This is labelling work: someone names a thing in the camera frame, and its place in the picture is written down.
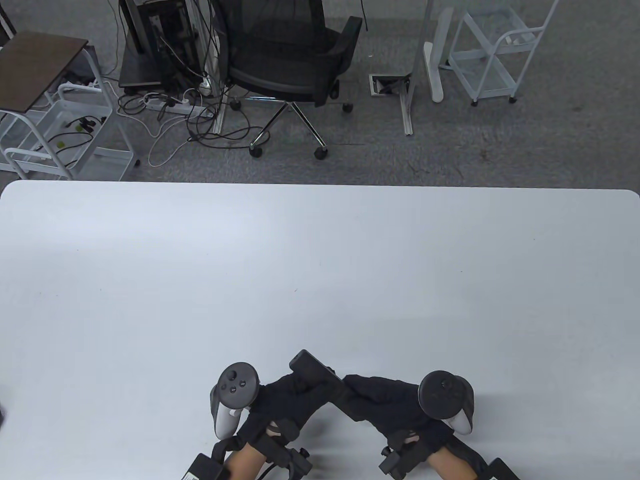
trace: computer tower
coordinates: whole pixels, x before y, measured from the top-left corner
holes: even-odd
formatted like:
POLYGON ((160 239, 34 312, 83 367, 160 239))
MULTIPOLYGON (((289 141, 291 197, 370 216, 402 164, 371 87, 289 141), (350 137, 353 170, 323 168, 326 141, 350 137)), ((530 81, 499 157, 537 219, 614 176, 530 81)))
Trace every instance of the computer tower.
POLYGON ((120 0, 129 27, 120 86, 196 87, 202 78, 186 0, 120 0))

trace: white stand leg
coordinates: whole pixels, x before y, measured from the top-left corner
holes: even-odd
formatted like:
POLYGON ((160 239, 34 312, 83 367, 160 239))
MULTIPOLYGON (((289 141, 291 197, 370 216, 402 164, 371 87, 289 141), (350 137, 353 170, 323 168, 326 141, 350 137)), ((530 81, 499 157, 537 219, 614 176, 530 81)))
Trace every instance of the white stand leg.
POLYGON ((453 7, 447 7, 442 10, 438 18, 438 27, 433 37, 433 43, 424 42, 424 66, 427 69, 427 76, 429 77, 431 100, 435 103, 440 103, 444 99, 438 65, 442 59, 442 51, 444 50, 444 43, 447 41, 452 16, 453 7))

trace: black plastic mount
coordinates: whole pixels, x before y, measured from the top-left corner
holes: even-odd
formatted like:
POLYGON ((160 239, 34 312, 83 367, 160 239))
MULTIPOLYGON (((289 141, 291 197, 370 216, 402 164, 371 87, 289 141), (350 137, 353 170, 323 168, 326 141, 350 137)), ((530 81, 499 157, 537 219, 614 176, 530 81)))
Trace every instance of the black plastic mount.
MULTIPOLYGON (((294 422, 288 419, 278 420, 276 424, 280 436, 272 437, 264 433, 256 442, 252 443, 252 446, 262 453, 268 462, 281 468, 288 468, 289 480, 300 480, 303 476, 307 475, 313 467, 311 462, 307 460, 309 453, 304 449, 297 451, 283 447, 277 440, 280 438, 284 440, 285 443, 292 442, 300 435, 300 429, 298 429, 294 422)), ((243 442, 238 439, 238 437, 233 436, 216 443, 211 456, 214 461, 217 461, 218 464, 221 465, 225 461, 227 452, 238 451, 242 446, 243 442)))
POLYGON ((398 431, 387 438, 388 447, 382 450, 386 458, 380 463, 380 470, 394 480, 403 480, 433 453, 422 439, 406 444, 404 440, 410 436, 409 431, 398 431))
POLYGON ((500 458, 493 460, 477 480, 520 480, 500 458))
POLYGON ((330 368, 322 364, 307 350, 301 350, 289 362, 289 368, 294 373, 300 375, 300 377, 312 387, 322 382, 333 385, 335 390, 331 403, 342 410, 351 420, 355 422, 365 420, 364 417, 356 415, 355 412, 349 409, 348 400, 351 396, 355 395, 353 391, 347 387, 330 368))
POLYGON ((192 480, 194 477, 199 480, 227 480, 230 477, 230 472, 225 468, 224 464, 201 453, 182 478, 183 480, 192 480))

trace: black mesh office chair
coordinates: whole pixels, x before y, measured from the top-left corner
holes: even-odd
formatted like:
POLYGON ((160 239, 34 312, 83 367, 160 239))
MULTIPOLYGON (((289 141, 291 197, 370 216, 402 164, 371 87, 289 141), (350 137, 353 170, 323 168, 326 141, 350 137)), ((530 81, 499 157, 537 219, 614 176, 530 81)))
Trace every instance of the black mesh office chair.
MULTIPOLYGON (((249 153, 262 155, 264 133, 291 107, 320 143, 316 158, 327 155, 326 143, 296 102, 336 99, 336 77, 351 64, 362 19, 350 17, 342 33, 324 24, 322 0, 211 0, 214 29, 220 39, 220 76, 251 92, 283 102, 273 118, 251 142, 249 153)), ((232 109, 240 102, 233 100, 232 109)), ((349 113, 353 105, 344 104, 349 113)))

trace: black glove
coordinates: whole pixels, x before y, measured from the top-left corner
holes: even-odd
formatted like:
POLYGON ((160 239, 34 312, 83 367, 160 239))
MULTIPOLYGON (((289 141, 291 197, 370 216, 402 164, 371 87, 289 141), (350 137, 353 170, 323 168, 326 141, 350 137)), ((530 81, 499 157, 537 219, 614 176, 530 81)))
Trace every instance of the black glove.
POLYGON ((256 400, 251 404, 249 416, 238 431, 243 442, 254 444, 267 430, 271 422, 291 420, 298 429, 307 423, 318 408, 327 403, 333 387, 320 383, 307 385, 297 374, 285 375, 266 386, 260 386, 256 400))
POLYGON ((453 432, 443 422, 422 411, 417 385, 359 375, 347 375, 344 383, 355 393, 348 401, 349 407, 387 438, 402 430, 420 437, 432 435, 434 429, 453 432))

